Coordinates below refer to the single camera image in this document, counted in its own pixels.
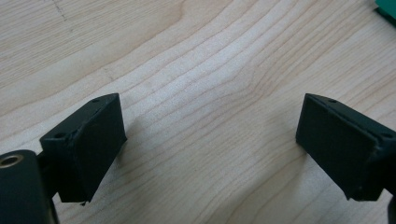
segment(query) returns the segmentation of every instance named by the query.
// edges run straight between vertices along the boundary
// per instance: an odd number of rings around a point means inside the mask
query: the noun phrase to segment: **green object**
[[[396,20],[396,0],[376,0],[375,2],[379,6],[381,14],[385,12]]]

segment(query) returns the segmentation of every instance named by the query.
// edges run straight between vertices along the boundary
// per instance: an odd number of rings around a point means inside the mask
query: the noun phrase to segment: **black plastic part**
[[[1,155],[0,183],[0,223],[58,223],[33,151]]]
[[[64,203],[90,202],[125,141],[117,93],[85,104],[40,139],[42,163],[59,176],[47,178],[49,195],[55,188]]]
[[[356,201],[395,193],[396,132],[333,99],[306,94],[296,140]]]

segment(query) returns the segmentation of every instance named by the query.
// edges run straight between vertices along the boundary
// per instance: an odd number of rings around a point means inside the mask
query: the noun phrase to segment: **light wood grain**
[[[374,1],[0,1],[0,152],[119,92],[128,142],[62,223],[387,223],[296,145],[306,92],[396,129]]]

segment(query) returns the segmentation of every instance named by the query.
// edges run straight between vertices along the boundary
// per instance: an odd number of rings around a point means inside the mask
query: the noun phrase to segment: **screw hole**
[[[0,159],[0,169],[8,168],[20,162],[23,159],[22,155],[11,155]]]
[[[392,138],[392,137],[393,137],[393,135],[390,134],[390,133],[381,133],[381,135],[382,135],[383,137],[386,137],[386,138]]]
[[[55,135],[53,135],[55,138],[63,138],[66,136],[66,133],[57,133]]]

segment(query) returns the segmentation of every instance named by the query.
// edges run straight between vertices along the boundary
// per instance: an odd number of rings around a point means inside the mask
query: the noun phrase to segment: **tabletop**
[[[61,223],[387,223],[295,142],[307,92],[396,129],[374,0],[0,1],[0,152],[118,92],[128,141]]]

